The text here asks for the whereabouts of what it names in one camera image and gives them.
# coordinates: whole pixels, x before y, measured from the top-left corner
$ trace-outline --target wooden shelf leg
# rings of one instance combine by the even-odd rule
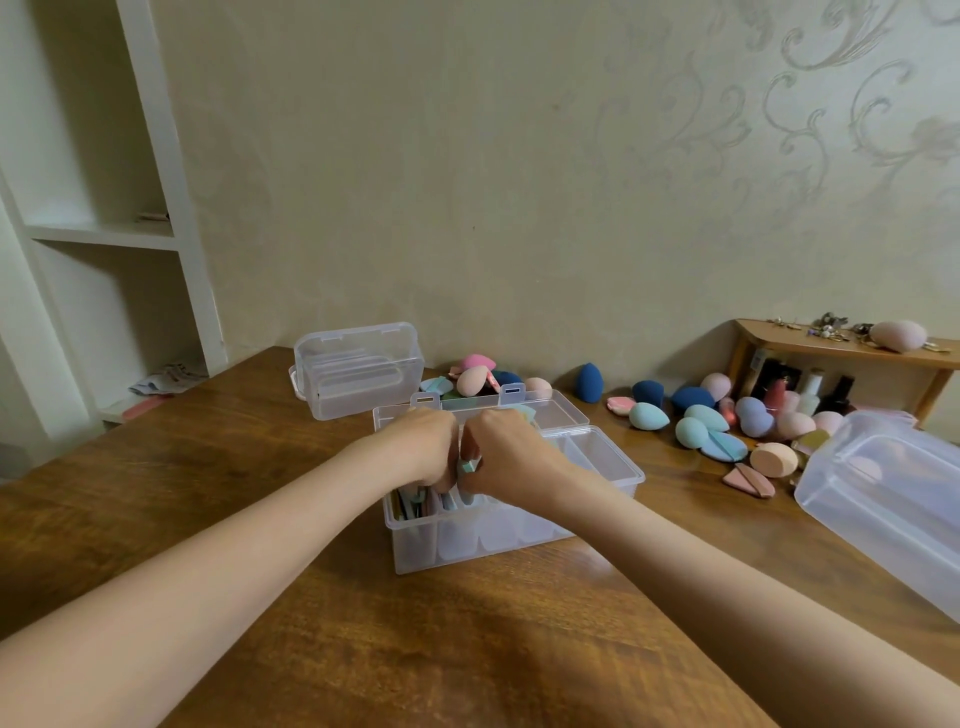
[[[730,381],[733,385],[731,389],[731,394],[733,397],[736,395],[733,394],[737,392],[737,384],[739,384],[740,379],[743,377],[743,370],[746,368],[749,361],[750,354],[750,340],[740,334],[736,339],[736,346],[733,347],[733,354],[730,357],[730,365],[727,367],[727,376],[730,378]]]
[[[947,382],[950,381],[950,375],[952,374],[952,369],[938,369],[937,373],[933,375],[933,381],[931,381],[930,385],[926,388],[924,395],[920,397],[920,402],[913,412],[917,418],[917,427],[924,426],[926,418],[929,417],[930,412],[933,411],[933,405],[936,404],[940,393],[944,391],[944,387],[947,386]]]

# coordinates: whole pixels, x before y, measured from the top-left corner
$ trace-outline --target hand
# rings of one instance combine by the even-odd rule
[[[467,420],[460,457],[483,456],[476,473],[461,476],[464,490],[483,493],[555,521],[564,499],[595,473],[578,468],[514,409],[488,409]]]
[[[449,412],[412,407],[373,435],[399,465],[399,485],[432,486],[446,493],[456,484],[460,429]]]

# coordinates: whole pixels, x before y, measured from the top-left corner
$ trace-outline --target light blue makeup sponge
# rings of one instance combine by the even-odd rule
[[[738,437],[726,432],[708,432],[709,439],[700,448],[707,457],[719,460],[721,463],[738,463],[747,456],[747,444]]]
[[[694,404],[692,407],[688,407],[686,412],[684,412],[684,417],[692,417],[694,420],[700,420],[700,422],[707,426],[707,429],[715,432],[726,432],[730,429],[730,423],[723,419],[723,415],[712,407],[707,407],[702,404]]]
[[[675,434],[685,448],[700,449],[709,442],[710,433],[700,420],[684,417],[677,423]]]
[[[670,424],[670,418],[659,407],[645,401],[637,402],[630,409],[630,424],[637,429],[648,431],[663,429]]]

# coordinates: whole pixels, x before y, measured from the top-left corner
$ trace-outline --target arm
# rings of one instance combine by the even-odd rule
[[[154,726],[357,515],[447,484],[457,425],[415,409],[0,643],[0,725]]]
[[[581,536],[780,725],[956,725],[947,678],[567,462],[516,412],[467,428],[471,492]]]

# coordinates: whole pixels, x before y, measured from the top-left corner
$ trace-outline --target wooden table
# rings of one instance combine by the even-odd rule
[[[313,420],[291,391],[292,362],[267,350],[0,488],[0,636],[372,432],[369,413]],[[739,494],[720,484],[725,466],[672,433],[581,406],[646,472],[640,501],[960,681],[960,627],[783,489]],[[390,548],[377,503],[165,725],[771,724],[578,539],[407,576]]]
[[[933,411],[933,405],[944,391],[953,372],[960,369],[960,341],[952,339],[931,339],[942,349],[949,349],[950,353],[929,352],[920,349],[916,352],[897,353],[885,349],[875,349],[861,344],[855,339],[852,341],[830,341],[819,336],[806,334],[809,325],[801,325],[802,329],[792,329],[777,326],[769,321],[756,319],[736,319],[737,333],[739,334],[736,346],[733,348],[728,376],[733,382],[734,392],[742,384],[753,356],[753,349],[765,349],[771,355],[777,353],[807,353],[821,356],[846,356],[847,358],[866,358],[874,361],[891,361],[899,364],[926,367],[934,370],[933,379],[917,402],[913,414],[917,418],[917,427]]]

